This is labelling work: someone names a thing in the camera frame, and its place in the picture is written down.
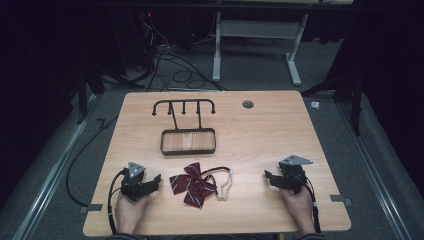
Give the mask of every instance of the maroon bow tie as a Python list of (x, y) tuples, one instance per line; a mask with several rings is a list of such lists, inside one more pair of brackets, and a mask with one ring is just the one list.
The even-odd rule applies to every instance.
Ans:
[(172, 191), (174, 195), (187, 191), (184, 202), (198, 208), (202, 208), (207, 196), (214, 192), (218, 196), (216, 182), (212, 174), (208, 174), (204, 178), (202, 178), (202, 175), (217, 170), (226, 170), (231, 174), (231, 170), (227, 167), (217, 167), (201, 172), (200, 163), (198, 162), (188, 165), (184, 170), (188, 174), (176, 175), (169, 178)]

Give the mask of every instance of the table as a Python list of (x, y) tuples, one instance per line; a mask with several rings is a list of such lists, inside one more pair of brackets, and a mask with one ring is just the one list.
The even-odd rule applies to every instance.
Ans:
[[(164, 156), (160, 151), (161, 133), (173, 129), (166, 104), (159, 100), (210, 99), (201, 105), (203, 127), (216, 131), (216, 152), (204, 155)], [(253, 103), (248, 109), (245, 100)], [(196, 104), (174, 109), (180, 128), (197, 127)], [(296, 231), (277, 188), (271, 187), (264, 170), (281, 175), (278, 162), (290, 155), (314, 161), (304, 165), (315, 188), (321, 228), (341, 231), (350, 228), (350, 219), (339, 195), (333, 175), (315, 133), (307, 109), (297, 91), (170, 92), (129, 93), (123, 103), (109, 150), (91, 204), (102, 204), (101, 211), (90, 211), (84, 225), (87, 236), (111, 234), (107, 217), (107, 195), (113, 177), (133, 161), (147, 167), (144, 181), (162, 174), (159, 190), (147, 204), (142, 223), (136, 229), (144, 235), (231, 234)], [(173, 195), (169, 177), (183, 174), (183, 168), (200, 162), (202, 170), (218, 166), (232, 169), (233, 185), (226, 201), (210, 196), (202, 209), (183, 203), (185, 193)], [(217, 184), (226, 173), (214, 173)], [(112, 200), (116, 202), (117, 194)]]
[[(218, 3), (228, 2), (226, 0), (217, 0)], [(258, 2), (258, 3), (295, 3), (295, 4), (320, 4), (317, 0), (232, 0), (231, 2)], [(349, 5), (353, 0), (336, 0), (331, 2), (335, 5)], [(213, 62), (212, 79), (214, 81), (221, 80), (221, 36), (237, 36), (237, 37), (260, 37), (260, 38), (284, 38), (293, 40), (293, 46), (290, 52), (285, 53), (285, 60), (289, 68), (293, 85), (300, 86), (302, 84), (299, 73), (297, 71), (294, 58), (299, 48), (300, 40), (308, 19), (307, 14), (299, 17), (298, 22), (260, 22), (260, 21), (244, 21), (244, 20), (224, 20), (221, 13), (216, 16), (216, 38), (215, 38), (215, 54)]]

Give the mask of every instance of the white desk leg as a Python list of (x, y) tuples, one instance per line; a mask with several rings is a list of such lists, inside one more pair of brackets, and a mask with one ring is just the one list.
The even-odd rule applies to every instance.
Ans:
[(213, 58), (212, 79), (221, 80), (221, 13), (216, 13), (215, 55)]
[(286, 53), (287, 66), (289, 67), (290, 75), (295, 86), (300, 86), (302, 82), (300, 81), (299, 73), (297, 72), (296, 64), (294, 63), (294, 57), (296, 56), (297, 49), (299, 48), (300, 40), (305, 30), (306, 20), (308, 15), (303, 15), (300, 20), (299, 27), (297, 28), (296, 37), (294, 40), (293, 48), (290, 53)]

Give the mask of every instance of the gray carpet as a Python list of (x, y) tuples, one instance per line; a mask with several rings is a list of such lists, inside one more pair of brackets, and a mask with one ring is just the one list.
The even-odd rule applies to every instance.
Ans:
[[(169, 53), (183, 57), (196, 66), (203, 75), (210, 78), (213, 50), (209, 46), (201, 45), (190, 52), (173, 46)], [(224, 51), (222, 56), (220, 85), (228, 90), (295, 89), (303, 91), (324, 80), (340, 44), (320, 45), (318, 42), (301, 44), (296, 57), (296, 64), (303, 82), (301, 87), (294, 87), (291, 84), (287, 66), (283, 62), (282, 49), (290, 48), (288, 42), (249, 39), (245, 47), (237, 50), (240, 46), (234, 41), (224, 42), (223, 48), (227, 51)], [(162, 57), (178, 61), (170, 55), (163, 54)], [(168, 77), (172, 79), (176, 72), (184, 69), (170, 61), (161, 60), (157, 74), (162, 77), (158, 76), (154, 79), (152, 89), (158, 91), (167, 90), (167, 88), (170, 90), (186, 88), (188, 82), (175, 81), (171, 81), (167, 87), (164, 87)], [(185, 81), (189, 79), (189, 76), (188, 72), (179, 72), (175, 78)], [(196, 79), (199, 77), (194, 74), (194, 77), (188, 81)], [(148, 85), (149, 79), (140, 83)], [(206, 83), (202, 89), (215, 90), (216, 87)], [(106, 119), (107, 122), (119, 114), (125, 94), (129, 91), (133, 90), (108, 85), (106, 93), (98, 96), (97, 105), (87, 119), (87, 125), (71, 153), (71, 160), (78, 156), (79, 151), (98, 133), (100, 122), (97, 119)], [(338, 188), (342, 195), (353, 201), (353, 205), (346, 207), (352, 221), (352, 228), (344, 232), (325, 232), (325, 234), (329, 239), (397, 239), (366, 173), (367, 169), (357, 148), (358, 139), (350, 134), (349, 125), (344, 122), (340, 112), (341, 106), (333, 103), (329, 97), (331, 94), (332, 92), (323, 92), (322, 95), (304, 98)], [(311, 101), (319, 101), (320, 109), (311, 108)], [(373, 159), (393, 201), (400, 210), (411, 239), (419, 239), (420, 236), (424, 236), (422, 197), (397, 159), (366, 98), (362, 105), (360, 140), (365, 143), (369, 156)], [(77, 128), (75, 124), (77, 118), (78, 111), (74, 109), (71, 116), (56, 131), (35, 159), (4, 207), (0, 214), (0, 239), (12, 239), (15, 235), (50, 170)], [(72, 168), (69, 179), (71, 191), (78, 200), (84, 203), (89, 203), (94, 193), (113, 129), (114, 124), (109, 129), (103, 130), (78, 156)], [(62, 176), (41, 220), (31, 233), (31, 239), (86, 239), (82, 232), (86, 215), (79, 213), (80, 209), (81, 207), (67, 195), (65, 177)], [(295, 234), (286, 233), (286, 239), (290, 239)]]

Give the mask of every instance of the black device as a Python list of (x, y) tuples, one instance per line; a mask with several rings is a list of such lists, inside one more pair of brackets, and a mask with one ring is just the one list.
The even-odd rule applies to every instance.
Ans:
[(305, 171), (303, 171), (301, 165), (312, 163), (308, 159), (292, 155), (278, 163), (283, 176), (272, 175), (266, 170), (265, 176), (269, 179), (271, 186), (290, 189), (293, 190), (294, 194), (297, 194), (300, 192), (300, 188), (306, 185), (307, 181)]
[(157, 191), (159, 189), (159, 182), (161, 181), (161, 174), (159, 174), (152, 181), (143, 183), (145, 170), (145, 166), (129, 162), (128, 168), (124, 168), (113, 179), (108, 196), (109, 224), (113, 234), (116, 233), (116, 227), (113, 221), (111, 199), (115, 192), (113, 191), (113, 186), (115, 185), (116, 179), (120, 175), (124, 175), (124, 179), (121, 181), (121, 193), (132, 201), (138, 201), (140, 198)]

